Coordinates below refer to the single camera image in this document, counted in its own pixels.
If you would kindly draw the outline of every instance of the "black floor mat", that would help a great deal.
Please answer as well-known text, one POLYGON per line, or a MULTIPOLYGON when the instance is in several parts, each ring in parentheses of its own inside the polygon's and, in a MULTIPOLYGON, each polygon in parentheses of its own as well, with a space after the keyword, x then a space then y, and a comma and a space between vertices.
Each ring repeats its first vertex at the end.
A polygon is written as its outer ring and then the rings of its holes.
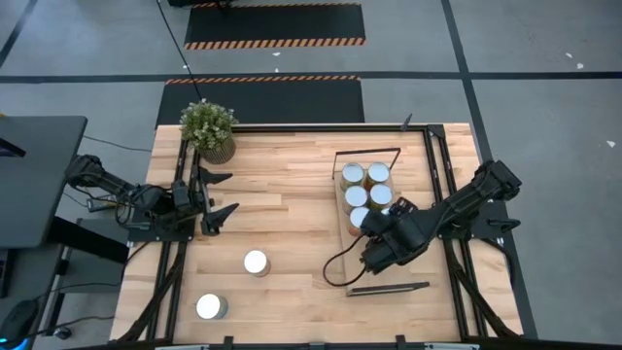
MULTIPOLYGON (((261 76, 196 79, 203 98, 233 109, 241 123, 364 123, 356 76, 261 76)), ((166 82, 157 124, 179 124, 198 100, 190 79, 166 82)))
POLYGON ((360 4, 195 6, 187 50, 356 46, 365 42, 360 4))

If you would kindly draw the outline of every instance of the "potted plant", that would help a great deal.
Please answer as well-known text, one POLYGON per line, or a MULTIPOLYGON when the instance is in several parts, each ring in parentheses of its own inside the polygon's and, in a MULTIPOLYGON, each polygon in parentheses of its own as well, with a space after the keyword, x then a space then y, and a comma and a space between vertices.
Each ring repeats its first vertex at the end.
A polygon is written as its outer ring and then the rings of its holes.
POLYGON ((182 111, 182 138, 212 164, 228 162, 235 154, 231 126, 238 123, 233 110, 202 99, 182 111))

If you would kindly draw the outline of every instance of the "white container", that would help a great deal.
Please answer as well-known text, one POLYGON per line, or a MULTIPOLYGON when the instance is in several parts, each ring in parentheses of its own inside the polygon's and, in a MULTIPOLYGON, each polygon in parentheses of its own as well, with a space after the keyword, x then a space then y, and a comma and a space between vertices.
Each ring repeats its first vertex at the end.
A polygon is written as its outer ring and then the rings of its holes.
POLYGON ((255 277, 263 277, 270 272, 270 260, 259 250, 253 250, 244 257, 244 268, 255 277))
POLYGON ((346 190, 343 195, 343 211, 346 214, 352 213, 356 207, 365 206, 367 204, 367 191, 361 186, 353 186, 346 190))
POLYGON ((196 303, 196 313, 203 320, 222 319, 228 309, 226 299, 213 294, 204 295, 196 303))
POLYGON ((356 163, 347 163, 341 170, 341 190, 346 191, 351 186, 358 186, 363 182, 363 167, 356 163))
POLYGON ((393 199, 393 192, 387 185, 375 185, 369 192, 369 209, 381 211, 393 199))
POLYGON ((350 220, 348 221, 348 232, 350 234, 355 237, 361 235, 361 224, 368 212, 369 209, 365 207, 354 208, 352 213, 350 213, 350 220))
POLYGON ((375 162, 372 163, 367 169, 367 175, 363 181, 363 187, 366 190, 371 190, 374 185, 384 184, 389 180, 391 175, 391 169, 385 163, 375 162))

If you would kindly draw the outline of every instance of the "black desk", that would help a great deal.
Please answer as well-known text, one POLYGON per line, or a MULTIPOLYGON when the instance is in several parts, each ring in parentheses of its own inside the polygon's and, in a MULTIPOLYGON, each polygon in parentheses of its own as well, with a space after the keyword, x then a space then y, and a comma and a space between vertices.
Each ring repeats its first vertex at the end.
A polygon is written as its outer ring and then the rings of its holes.
MULTIPOLYGON (((0 157, 0 249, 15 256, 8 294, 0 298, 0 322, 20 300, 50 290, 65 245, 125 263, 125 244, 54 215, 85 128, 85 117, 0 117, 0 138, 26 151, 24 157, 0 157)), ((32 332, 47 301, 40 299, 32 332)))
POLYGON ((0 246, 44 243, 85 128, 85 117, 0 118, 0 138, 26 151, 0 157, 0 246))

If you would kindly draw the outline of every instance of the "green leaves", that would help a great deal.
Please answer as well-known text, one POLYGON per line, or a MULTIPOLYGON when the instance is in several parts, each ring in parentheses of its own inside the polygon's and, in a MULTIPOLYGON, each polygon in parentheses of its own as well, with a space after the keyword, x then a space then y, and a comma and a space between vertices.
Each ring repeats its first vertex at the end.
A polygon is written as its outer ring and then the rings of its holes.
POLYGON ((220 148, 231 136, 231 126, 238 123, 232 109, 205 99, 191 102, 182 113, 182 138, 190 141, 198 151, 220 148))

